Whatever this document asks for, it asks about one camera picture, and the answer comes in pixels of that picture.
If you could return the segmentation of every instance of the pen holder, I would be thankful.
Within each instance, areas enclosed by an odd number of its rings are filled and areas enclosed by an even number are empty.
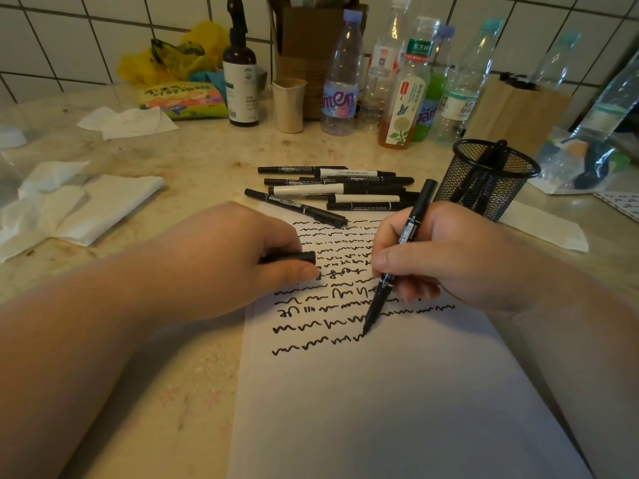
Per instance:
[[[454,157],[435,201],[452,201],[489,220],[499,220],[526,180],[541,171],[534,160],[506,144],[479,139],[453,144]]]

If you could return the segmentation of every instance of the beige cup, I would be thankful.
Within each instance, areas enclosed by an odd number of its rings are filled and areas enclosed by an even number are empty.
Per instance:
[[[277,130],[288,134],[301,133],[304,130],[302,104],[306,80],[275,79],[271,87]]]

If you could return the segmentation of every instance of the plastic water bottle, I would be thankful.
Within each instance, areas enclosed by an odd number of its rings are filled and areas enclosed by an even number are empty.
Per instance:
[[[361,97],[359,122],[377,127],[401,60],[410,0],[391,0],[386,28],[375,40]]]
[[[428,140],[453,144],[459,138],[475,107],[479,91],[488,79],[497,34],[503,24],[502,20],[486,20],[460,55],[446,84]]]
[[[362,12],[344,10],[344,27],[324,82],[321,129],[335,136],[353,132],[359,79],[363,67]]]
[[[603,141],[610,136],[639,100],[639,57],[610,81],[595,104],[572,132],[581,140]]]
[[[377,142],[387,148],[406,149],[415,131],[417,113],[431,80],[429,57],[435,44],[435,33],[441,22],[418,16],[399,67],[393,88],[389,92]]]
[[[557,90],[568,75],[567,55],[579,40],[577,33],[565,33],[550,47],[541,59],[529,81],[550,90]]]
[[[426,95],[417,114],[417,124],[411,141],[423,141],[426,139],[428,131],[435,118],[435,113],[442,100],[446,79],[451,70],[449,59],[451,56],[451,39],[455,34],[455,27],[442,25],[437,33],[436,48],[434,50],[433,62],[431,63],[431,82],[428,84]]]

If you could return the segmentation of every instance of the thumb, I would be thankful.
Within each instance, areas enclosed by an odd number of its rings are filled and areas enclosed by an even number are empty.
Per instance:
[[[454,272],[459,252],[440,242],[408,242],[380,250],[372,256],[375,270],[406,276],[411,274],[443,278]]]
[[[299,282],[313,280],[320,275],[320,271],[315,265],[303,260],[280,260],[270,264],[258,265],[257,286],[261,294],[267,294]]]

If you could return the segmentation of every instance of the marble countertop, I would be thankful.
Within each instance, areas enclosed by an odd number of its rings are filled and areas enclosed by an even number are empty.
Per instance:
[[[254,207],[256,201],[244,197],[244,189],[264,188],[257,166],[395,171],[413,176],[417,187],[427,177],[441,181],[452,156],[450,149],[427,143],[412,144],[406,151],[384,149],[373,135],[359,131],[344,138],[325,135],[316,122],[307,122],[300,134],[279,133],[266,100],[256,128],[236,128],[227,120],[190,120],[178,122],[180,131],[105,142],[100,133],[76,126],[101,105],[116,111],[135,107],[135,91],[106,86],[0,110],[0,122],[23,129],[31,141],[4,151],[5,158],[23,174],[44,160],[90,160],[88,170],[94,173],[162,176],[164,189],[90,247],[51,239],[0,264],[2,301],[154,236],[208,206],[236,200]],[[637,168],[629,168],[624,178],[639,188]],[[525,185],[517,200],[578,223],[590,251],[567,251],[510,231],[639,300],[639,224],[592,195],[549,197]],[[239,310],[164,330],[151,339],[129,363],[62,477],[226,477],[243,316]],[[515,332],[498,330],[544,395]]]

